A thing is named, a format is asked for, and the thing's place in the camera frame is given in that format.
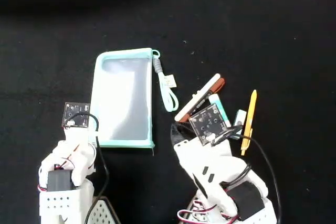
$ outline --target perforated plate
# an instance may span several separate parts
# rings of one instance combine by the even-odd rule
[[[117,217],[113,216],[105,200],[98,200],[90,215],[90,224],[118,224]]]

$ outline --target black cloth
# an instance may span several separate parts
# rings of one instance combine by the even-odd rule
[[[253,136],[273,163],[283,223],[333,223],[335,0],[0,0],[0,223],[37,223],[37,169],[64,138],[64,103],[90,102],[96,57],[151,47],[180,108],[214,73],[231,121],[258,90]],[[176,223],[196,188],[170,143],[175,113],[153,75],[151,150],[103,150],[122,223]],[[234,153],[239,145],[233,143]],[[251,144],[244,158],[267,183]],[[96,190],[104,173],[97,162]]]

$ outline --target black cable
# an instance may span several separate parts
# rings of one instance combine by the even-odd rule
[[[248,172],[252,169],[250,164],[247,164],[247,166],[245,167],[245,169],[233,180],[231,180],[230,182],[222,182],[221,186],[223,187],[229,187],[232,186],[236,183],[238,183],[239,181],[241,181],[243,178],[246,177],[246,175],[248,174]]]
[[[273,184],[274,184],[274,187],[275,187],[275,192],[276,192],[276,195],[277,195],[277,201],[278,201],[278,222],[277,224],[281,224],[281,219],[282,219],[282,207],[281,207],[281,201],[280,201],[280,192],[279,192],[279,188],[278,188],[278,183],[277,183],[277,179],[276,179],[276,176],[275,176],[275,172],[273,170],[273,167],[271,165],[271,162],[269,161],[265,151],[263,150],[263,148],[261,147],[261,145],[257,142],[257,140],[255,140],[254,138],[252,137],[248,137],[248,136],[243,136],[243,135],[239,135],[239,134],[234,134],[233,136],[237,136],[237,137],[241,137],[241,138],[245,138],[245,139],[249,139],[251,140],[252,142],[254,142],[256,144],[256,146],[259,148],[261,154],[263,155],[267,165],[268,165],[268,168],[272,174],[272,178],[273,178]]]
[[[78,113],[74,114],[73,116],[69,117],[64,122],[65,127],[67,127],[68,121],[70,121],[70,120],[72,120],[75,117],[80,116],[80,115],[88,115],[88,116],[92,117],[95,120],[95,122],[96,122],[96,131],[98,131],[98,129],[99,129],[99,121],[98,121],[98,119],[94,115],[90,114],[89,112],[78,112]],[[100,155],[100,159],[101,159],[101,161],[103,163],[103,166],[104,166],[104,170],[105,170],[105,174],[106,174],[106,179],[105,179],[105,183],[104,183],[103,187],[99,191],[97,197],[95,198],[94,202],[92,203],[92,205],[91,205],[91,207],[90,207],[90,209],[89,209],[89,211],[88,211],[88,213],[86,215],[84,224],[88,224],[88,221],[89,221],[89,218],[90,218],[90,214],[91,214],[92,210],[94,209],[94,207],[96,206],[98,200],[100,199],[100,197],[104,193],[104,191],[105,191],[105,189],[106,189],[106,187],[107,187],[107,185],[109,183],[109,179],[110,179],[110,172],[109,172],[109,170],[107,168],[107,165],[105,163],[105,159],[103,157],[103,153],[102,153],[100,145],[99,145],[98,136],[96,136],[96,144],[97,144],[98,153]]]

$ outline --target robotic hand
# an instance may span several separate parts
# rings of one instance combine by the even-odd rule
[[[39,168],[40,216],[41,224],[120,224],[120,221],[106,197],[101,198],[109,182],[109,171],[103,159],[98,141],[98,119],[85,111],[69,114],[64,119],[66,140],[59,141],[41,163]],[[73,118],[90,116],[96,122],[96,130],[89,131],[88,119],[81,117],[80,126]],[[96,137],[96,145],[90,140]],[[93,200],[94,187],[86,177],[94,173],[97,151],[106,172],[106,180]]]
[[[266,184],[242,159],[231,155],[228,140],[203,146],[198,137],[189,141],[173,136],[180,165],[198,187],[189,210],[177,213],[181,222],[277,223]]]
[[[83,224],[92,205],[93,185],[86,176],[95,172],[96,148],[88,131],[65,128],[59,141],[39,168],[41,224]]]

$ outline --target cable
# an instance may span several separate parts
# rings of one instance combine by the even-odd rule
[[[170,87],[166,84],[166,79],[162,71],[162,66],[159,57],[160,52],[157,50],[153,50],[153,67],[155,72],[159,76],[160,90],[163,104],[168,112],[172,112],[177,110],[177,108],[179,107],[179,101],[176,95],[170,89]]]
[[[239,181],[241,181],[243,178],[246,177],[246,175],[249,173],[249,171],[251,169],[252,169],[251,165],[247,164],[247,166],[245,167],[245,169],[236,178],[234,178],[230,182],[222,182],[221,186],[226,188],[226,187],[229,187],[229,186],[232,186],[232,185],[238,183]]]
[[[282,207],[281,207],[281,201],[280,201],[280,192],[279,192],[279,188],[278,188],[278,183],[277,183],[277,179],[276,179],[276,176],[275,176],[275,172],[273,170],[273,167],[271,165],[271,162],[269,161],[265,151],[263,150],[263,148],[261,147],[261,145],[257,142],[257,140],[255,140],[254,138],[252,137],[248,137],[248,136],[244,136],[244,135],[240,135],[240,134],[234,134],[233,136],[236,136],[236,137],[239,137],[239,138],[246,138],[246,139],[249,139],[251,140],[252,142],[254,142],[256,144],[256,146],[259,148],[261,154],[263,155],[267,165],[268,165],[268,168],[272,174],[272,178],[273,178],[273,184],[274,184],[274,187],[275,187],[275,192],[276,192],[276,195],[277,195],[277,201],[278,201],[278,221],[277,221],[277,224],[281,224],[281,219],[282,219]]]
[[[65,158],[65,157],[60,157],[60,158],[65,159],[66,161],[61,166],[59,166],[58,168],[63,168],[63,166],[67,163],[67,161],[69,161],[72,164],[73,168],[75,169],[75,165],[70,159]]]
[[[95,120],[95,122],[96,122],[96,131],[98,131],[98,129],[99,129],[99,121],[98,121],[98,119],[94,115],[90,114],[89,112],[78,112],[78,113],[74,114],[73,116],[69,117],[64,122],[65,127],[66,127],[68,121],[70,121],[70,120],[72,120],[75,117],[80,116],[80,115],[88,115],[88,116],[92,117]],[[105,183],[104,183],[103,187],[99,191],[97,197],[93,201],[93,203],[92,203],[92,205],[91,205],[91,207],[90,207],[90,209],[89,209],[89,211],[88,211],[88,213],[86,215],[84,224],[88,224],[88,221],[89,221],[89,218],[90,218],[90,214],[91,214],[92,210],[94,209],[94,207],[96,206],[98,200],[100,199],[100,197],[104,193],[104,191],[105,191],[105,189],[106,189],[106,187],[107,187],[107,185],[109,183],[109,179],[110,179],[110,172],[109,172],[109,170],[108,170],[108,168],[106,166],[105,159],[103,157],[103,153],[102,153],[100,145],[99,145],[98,136],[96,136],[96,144],[97,144],[97,150],[98,150],[100,159],[101,159],[101,161],[103,163],[103,166],[104,166],[104,170],[105,170],[105,174],[106,174],[106,179],[105,179]]]

